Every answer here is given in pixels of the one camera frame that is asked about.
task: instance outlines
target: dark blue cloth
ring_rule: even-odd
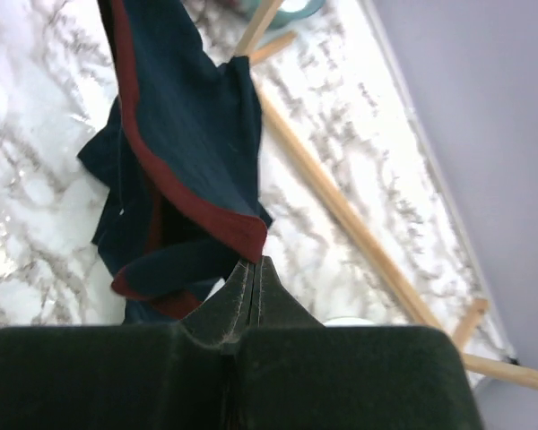
[[[99,0],[119,83],[78,155],[109,188],[93,243],[127,322],[179,319],[261,256],[261,107],[246,57],[216,67],[179,0]]]

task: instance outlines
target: wooden dowel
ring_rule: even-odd
[[[270,56],[277,54],[279,51],[293,43],[293,40],[295,40],[296,37],[297,33],[295,33],[295,31],[287,31],[279,38],[271,40],[266,45],[263,45],[263,47],[260,47],[257,51],[251,54],[249,57],[249,63],[251,66],[258,65]]]
[[[466,314],[460,320],[452,335],[452,341],[460,351],[464,349],[468,340],[473,336],[474,330],[481,323],[481,319],[488,312],[489,307],[488,300],[485,298],[475,298],[466,310]]]
[[[283,0],[262,0],[235,47],[235,56],[250,56],[275,17]]]
[[[263,107],[265,124],[277,133],[279,142],[290,161],[326,208],[336,217],[357,247],[368,256],[369,261],[377,268],[378,274],[394,291],[411,318],[417,323],[442,330],[437,318],[422,301],[418,292],[391,261],[380,243],[355,214],[346,198],[337,190],[333,182],[305,149],[303,143],[283,120],[273,103],[259,88],[257,88],[257,95]],[[472,354],[462,354],[462,358],[467,370],[538,390],[538,370],[477,357]]]

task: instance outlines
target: maroon fabric edge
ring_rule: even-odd
[[[167,163],[156,157],[143,141],[135,117],[140,94],[135,69],[133,37],[122,0],[111,0],[111,6],[114,16],[115,60],[122,124],[132,151],[150,182],[179,211],[213,237],[237,251],[242,257],[251,262],[257,262],[261,258],[267,236],[265,223],[258,217],[225,210],[193,194],[176,178]],[[149,299],[148,302],[156,310],[178,319],[183,318],[201,304],[201,301],[186,290],[177,291],[166,297],[142,297],[127,285],[122,272],[119,272],[112,282],[112,289],[124,297],[136,300]]]

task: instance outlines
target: gray wall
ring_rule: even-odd
[[[538,0],[373,3],[508,338],[538,368]],[[490,429],[538,428],[538,393],[479,397]]]

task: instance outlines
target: marble surface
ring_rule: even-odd
[[[243,22],[186,5],[212,58],[228,59]],[[452,331],[482,288],[364,15],[347,0],[294,28],[256,79]],[[116,90],[95,1],[0,1],[0,326],[121,321],[89,243],[107,191],[75,158]],[[267,133],[260,167],[275,218],[265,254],[286,288],[321,321],[409,323]],[[467,350],[506,355],[489,318]]]

